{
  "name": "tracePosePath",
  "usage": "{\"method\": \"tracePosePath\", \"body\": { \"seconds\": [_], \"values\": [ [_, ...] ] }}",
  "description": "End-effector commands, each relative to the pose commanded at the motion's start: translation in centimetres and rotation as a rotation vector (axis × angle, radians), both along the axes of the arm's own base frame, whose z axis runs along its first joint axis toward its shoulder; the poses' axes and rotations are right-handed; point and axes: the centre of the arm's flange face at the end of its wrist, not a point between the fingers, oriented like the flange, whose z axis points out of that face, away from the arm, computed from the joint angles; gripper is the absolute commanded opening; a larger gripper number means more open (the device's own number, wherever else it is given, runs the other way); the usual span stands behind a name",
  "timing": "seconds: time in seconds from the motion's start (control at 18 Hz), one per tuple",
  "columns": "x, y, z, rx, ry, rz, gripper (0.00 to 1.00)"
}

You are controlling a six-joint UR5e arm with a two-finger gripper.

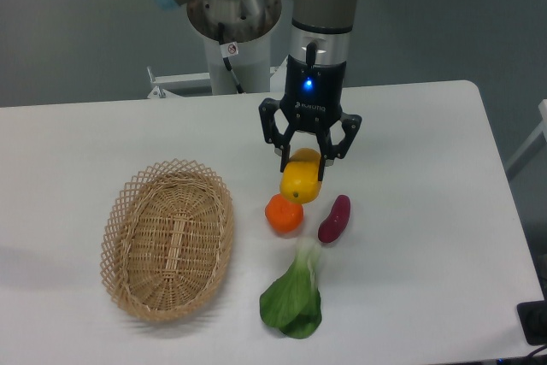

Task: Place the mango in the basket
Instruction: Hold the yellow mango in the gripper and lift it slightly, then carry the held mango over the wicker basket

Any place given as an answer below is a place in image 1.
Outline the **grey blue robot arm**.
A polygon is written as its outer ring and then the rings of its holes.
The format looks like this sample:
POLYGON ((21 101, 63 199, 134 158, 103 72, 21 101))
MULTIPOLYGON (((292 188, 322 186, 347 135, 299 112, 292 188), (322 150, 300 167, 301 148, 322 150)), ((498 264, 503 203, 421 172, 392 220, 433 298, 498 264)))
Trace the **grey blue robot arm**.
MULTIPOLYGON (((231 73, 245 43, 266 37, 279 19, 281 0, 155 0, 185 7, 195 30, 211 39, 221 68, 231 73)), ((320 165, 346 156, 362 123, 341 106, 357 0, 291 0, 291 41, 284 95, 259 108, 265 141, 283 164, 295 133, 316 137, 320 165)))

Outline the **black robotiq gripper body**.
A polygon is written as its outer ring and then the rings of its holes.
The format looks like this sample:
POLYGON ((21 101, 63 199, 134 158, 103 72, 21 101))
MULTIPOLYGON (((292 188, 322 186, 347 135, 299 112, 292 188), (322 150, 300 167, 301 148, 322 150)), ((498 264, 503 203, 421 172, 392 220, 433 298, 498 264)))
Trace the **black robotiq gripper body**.
POLYGON ((290 127, 315 133, 317 121, 327 128, 341 118, 345 69, 345 62, 308 66, 288 56, 285 94, 279 106, 290 127))

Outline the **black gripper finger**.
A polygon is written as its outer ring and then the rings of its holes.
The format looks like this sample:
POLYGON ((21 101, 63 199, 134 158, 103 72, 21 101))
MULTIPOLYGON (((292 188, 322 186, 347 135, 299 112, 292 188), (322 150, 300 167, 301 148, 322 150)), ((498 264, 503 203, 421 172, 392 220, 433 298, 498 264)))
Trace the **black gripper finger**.
POLYGON ((283 173, 290 159, 291 139, 295 133, 295 127, 291 122, 288 122, 285 132, 279 131, 275 120, 275 113, 279 110, 280 100, 272 98, 265 98, 259 106, 264 140, 277 150, 280 156, 279 170, 283 173))
POLYGON ((326 167, 330 167, 336 159, 345 158, 362 125, 360 115, 342 113, 339 121, 344 137, 337 144, 333 144, 331 127, 321 118, 315 119, 315 136, 321 153, 318 168, 318 180, 320 182, 323 181, 326 167))

